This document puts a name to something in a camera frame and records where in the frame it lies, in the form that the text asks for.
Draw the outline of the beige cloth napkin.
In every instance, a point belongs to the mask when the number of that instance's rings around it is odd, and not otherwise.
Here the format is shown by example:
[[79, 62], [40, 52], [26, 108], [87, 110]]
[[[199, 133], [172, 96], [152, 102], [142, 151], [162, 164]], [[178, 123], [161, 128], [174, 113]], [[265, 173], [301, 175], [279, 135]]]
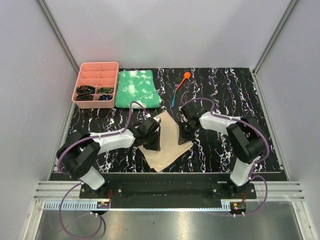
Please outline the beige cloth napkin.
[[177, 158], [192, 148], [193, 142], [187, 141], [178, 145], [179, 126], [167, 111], [157, 115], [161, 119], [160, 123], [160, 151], [145, 149], [139, 147], [146, 162], [151, 169], [161, 172], [171, 165]]

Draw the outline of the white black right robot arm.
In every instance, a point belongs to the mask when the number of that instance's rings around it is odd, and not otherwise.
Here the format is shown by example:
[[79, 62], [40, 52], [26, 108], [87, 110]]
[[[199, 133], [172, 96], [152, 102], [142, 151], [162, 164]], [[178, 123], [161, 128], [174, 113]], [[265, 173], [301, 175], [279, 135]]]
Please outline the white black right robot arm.
[[269, 156], [268, 141], [253, 116], [234, 117], [200, 110], [194, 103], [185, 103], [181, 108], [184, 119], [178, 123], [178, 144], [195, 140], [198, 129], [215, 131], [228, 136], [236, 157], [233, 170], [226, 183], [212, 187], [212, 196], [241, 198], [246, 193], [254, 167]]

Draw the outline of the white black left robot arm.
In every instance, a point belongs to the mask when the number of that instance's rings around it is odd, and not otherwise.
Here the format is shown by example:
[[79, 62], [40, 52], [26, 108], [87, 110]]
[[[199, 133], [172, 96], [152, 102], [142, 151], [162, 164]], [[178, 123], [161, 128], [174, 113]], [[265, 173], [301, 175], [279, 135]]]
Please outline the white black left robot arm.
[[97, 198], [108, 193], [106, 180], [94, 167], [98, 155], [130, 147], [145, 147], [160, 151], [161, 118], [148, 117], [141, 123], [120, 130], [94, 133], [77, 131], [57, 151], [57, 167], [72, 179], [80, 180], [90, 187]]

